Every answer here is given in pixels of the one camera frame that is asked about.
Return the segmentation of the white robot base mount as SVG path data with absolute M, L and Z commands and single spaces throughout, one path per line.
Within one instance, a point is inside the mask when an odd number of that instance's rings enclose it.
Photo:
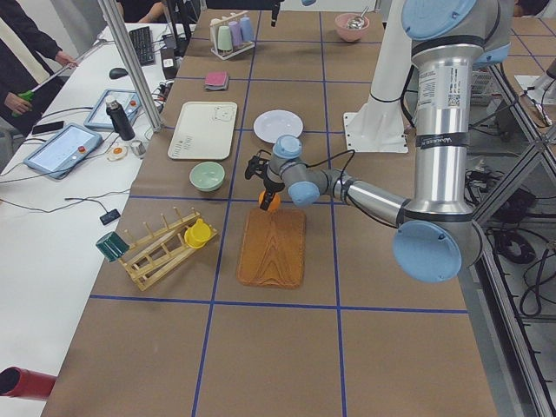
M 412 41 L 401 24 L 403 5 L 403 0 L 391 3 L 367 102 L 358 112 L 343 115 L 348 149 L 407 152 L 401 96 L 412 68 Z

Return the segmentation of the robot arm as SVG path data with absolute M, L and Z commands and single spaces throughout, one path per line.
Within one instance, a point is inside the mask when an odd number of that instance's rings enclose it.
M 510 1 L 399 1 L 388 33 L 403 33 L 418 72 L 414 196 L 410 199 L 338 169 L 311 169 L 300 140 L 279 137 L 266 160 L 251 160 L 247 175 L 265 189 L 260 208 L 281 191 L 307 207 L 322 195 L 350 204 L 395 228 L 394 258 L 416 280 L 442 282 L 476 262 L 482 247 L 464 198 L 473 69 L 502 62 L 509 51 Z

